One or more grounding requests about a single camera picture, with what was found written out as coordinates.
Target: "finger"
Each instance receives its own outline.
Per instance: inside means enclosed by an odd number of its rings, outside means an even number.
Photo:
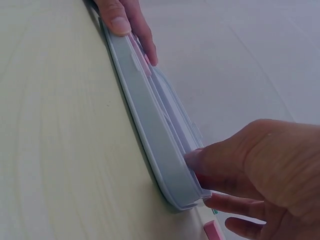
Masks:
[[[153,41],[151,29],[141,12],[139,2],[137,0],[121,0],[121,2],[131,23],[132,31],[139,38],[150,64],[156,66],[158,64],[156,45]]]
[[[266,220],[265,203],[248,198],[213,193],[204,204],[221,212],[238,214],[249,218]]]
[[[231,185],[233,186],[231,194],[243,197],[243,181],[245,188],[250,186],[248,182],[251,182],[252,185],[249,188],[254,186],[260,191],[263,188],[257,188],[259,182],[264,181],[269,174],[266,170],[266,165],[270,164],[268,156],[273,152],[279,152],[280,149],[278,144],[273,146],[267,143],[270,142],[270,136],[275,138],[277,135],[275,133],[282,132],[287,124],[287,122],[265,119],[254,121],[222,142],[189,153],[185,156],[186,163],[197,174],[210,176],[213,179],[215,176],[223,175],[227,188],[220,188],[220,192],[230,193],[228,187]],[[268,148],[263,155],[259,151],[261,148]],[[252,167],[254,161],[256,161],[255,169]]]
[[[203,189],[214,190],[240,198],[262,201],[265,199],[241,172],[235,173],[232,176],[222,174],[215,176],[196,174],[196,176]]]
[[[225,226],[240,237],[257,240],[260,237],[260,233],[264,225],[240,218],[230,217],[225,221]]]
[[[111,32],[125,36],[131,32],[131,26],[124,6],[119,0],[95,0],[101,17]]]

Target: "light wood surface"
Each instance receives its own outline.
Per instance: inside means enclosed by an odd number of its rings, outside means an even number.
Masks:
[[[173,214],[81,0],[0,2],[0,239],[205,240]]]

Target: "pink latch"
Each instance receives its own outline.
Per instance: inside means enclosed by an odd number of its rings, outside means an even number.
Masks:
[[[223,240],[222,235],[219,231],[219,226],[215,220],[207,222],[203,229],[209,240]]]
[[[147,77],[150,77],[151,76],[150,68],[149,68],[149,66],[148,66],[148,64],[146,62],[145,57],[142,55],[142,52],[140,51],[140,48],[139,48],[136,40],[134,39],[134,36],[132,35],[132,33],[129,34],[129,39],[130,39],[130,42],[131,42],[131,44],[133,46],[133,49],[134,49],[136,55],[138,56],[139,62],[141,63],[141,66],[143,68],[143,71],[144,71],[145,75]]]

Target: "gray plastic case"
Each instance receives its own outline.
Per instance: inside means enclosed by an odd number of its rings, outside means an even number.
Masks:
[[[184,154],[201,148],[201,138],[163,73],[143,62],[139,42],[110,33],[100,21],[134,123],[157,183],[177,210],[211,196],[188,169]]]

